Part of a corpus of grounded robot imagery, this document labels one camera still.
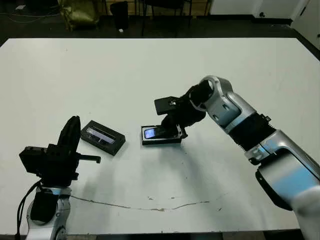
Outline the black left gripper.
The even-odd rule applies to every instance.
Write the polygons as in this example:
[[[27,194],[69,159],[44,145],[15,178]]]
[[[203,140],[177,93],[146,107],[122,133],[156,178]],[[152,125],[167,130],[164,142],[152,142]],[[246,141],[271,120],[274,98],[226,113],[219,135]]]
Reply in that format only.
[[[68,187],[78,179],[76,172],[80,160],[101,162],[101,157],[77,152],[81,134],[79,116],[72,116],[64,125],[59,135],[59,145],[49,144],[40,157],[37,176],[48,187]]]

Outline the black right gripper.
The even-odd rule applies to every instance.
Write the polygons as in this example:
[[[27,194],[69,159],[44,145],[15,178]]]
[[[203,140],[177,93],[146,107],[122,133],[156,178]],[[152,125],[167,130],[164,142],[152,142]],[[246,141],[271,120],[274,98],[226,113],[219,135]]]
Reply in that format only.
[[[180,97],[176,100],[176,109],[173,115],[166,115],[161,121],[161,126],[168,134],[179,134],[180,127],[190,127],[202,121],[206,116],[205,111],[197,110],[187,97]]]

